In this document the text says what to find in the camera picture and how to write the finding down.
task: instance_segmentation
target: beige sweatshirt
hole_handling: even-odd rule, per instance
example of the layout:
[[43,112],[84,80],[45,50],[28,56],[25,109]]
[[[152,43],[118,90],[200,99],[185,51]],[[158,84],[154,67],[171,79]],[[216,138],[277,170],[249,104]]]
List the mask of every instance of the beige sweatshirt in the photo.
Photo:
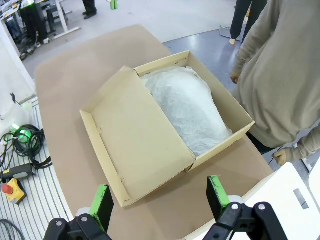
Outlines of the beige sweatshirt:
[[[232,71],[241,74],[233,95],[255,121],[250,133],[270,148],[293,142],[320,118],[320,0],[268,0]],[[319,148],[320,125],[286,154]]]

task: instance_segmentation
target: shoe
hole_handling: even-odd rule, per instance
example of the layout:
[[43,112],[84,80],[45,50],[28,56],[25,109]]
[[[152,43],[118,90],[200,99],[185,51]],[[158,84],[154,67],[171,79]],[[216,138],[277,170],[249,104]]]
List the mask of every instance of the shoe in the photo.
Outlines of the shoe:
[[96,12],[95,12],[95,13],[90,13],[90,14],[87,14],[83,19],[84,19],[84,20],[87,20],[87,19],[92,18],[92,17],[95,16],[95,15],[97,15]]

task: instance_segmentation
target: red button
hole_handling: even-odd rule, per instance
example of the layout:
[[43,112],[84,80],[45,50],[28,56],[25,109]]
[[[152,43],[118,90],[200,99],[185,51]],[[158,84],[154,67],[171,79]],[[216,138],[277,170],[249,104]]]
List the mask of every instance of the red button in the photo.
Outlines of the red button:
[[13,194],[14,193],[14,188],[12,186],[9,186],[8,184],[4,183],[1,187],[2,192],[5,194]]

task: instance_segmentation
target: black cable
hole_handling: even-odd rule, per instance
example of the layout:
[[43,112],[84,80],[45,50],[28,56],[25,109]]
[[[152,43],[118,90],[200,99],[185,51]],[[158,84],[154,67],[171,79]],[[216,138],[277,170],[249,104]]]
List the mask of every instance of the black cable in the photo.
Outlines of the black cable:
[[36,155],[40,153],[44,146],[45,133],[43,129],[39,130],[31,124],[23,125],[14,133],[10,132],[3,135],[0,138],[0,142],[2,141],[4,141],[4,153],[0,156],[0,168],[3,168],[4,170],[9,169],[14,153],[12,153],[7,166],[5,165],[5,161],[11,148],[13,148],[13,151],[18,156],[23,158],[28,157],[36,170],[52,166],[50,156],[43,162],[36,160]]
[[[35,32],[35,42],[34,42],[34,45],[32,47],[32,54],[37,49],[37,42],[38,42],[38,31]],[[20,60],[21,61],[25,60],[31,54],[31,53],[28,52],[28,49],[26,50],[26,48],[24,49],[23,53],[20,55]]]
[[16,225],[14,225],[12,222],[10,222],[9,220],[7,220],[7,219],[0,219],[0,223],[4,225],[4,227],[5,227],[5,229],[6,229],[7,233],[8,233],[8,236],[9,236],[9,239],[10,239],[10,240],[11,240],[12,238],[11,238],[11,234],[10,234],[9,229],[8,229],[8,227],[7,227],[6,224],[8,224],[10,227],[12,227],[12,228],[14,228],[14,229],[16,230],[16,232],[20,235],[21,240],[26,240],[26,239],[25,239],[25,236],[22,234],[21,230],[20,230]]
[[52,166],[51,157],[49,156],[43,162],[39,162],[35,158],[44,146],[44,140],[45,132],[43,129],[39,130],[31,124],[23,125],[13,134],[13,150],[20,157],[28,157],[35,169],[45,169]]
[[20,0],[20,4],[19,4],[19,9],[18,9],[18,11],[20,11],[20,9],[21,9],[22,1],[23,1],[23,0]]

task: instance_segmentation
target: bubble wrap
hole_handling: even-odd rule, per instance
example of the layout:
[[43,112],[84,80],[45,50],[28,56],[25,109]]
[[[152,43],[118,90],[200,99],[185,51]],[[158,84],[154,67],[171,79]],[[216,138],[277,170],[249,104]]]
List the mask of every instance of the bubble wrap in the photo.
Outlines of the bubble wrap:
[[192,68],[168,67],[141,80],[196,157],[232,135],[209,86]]

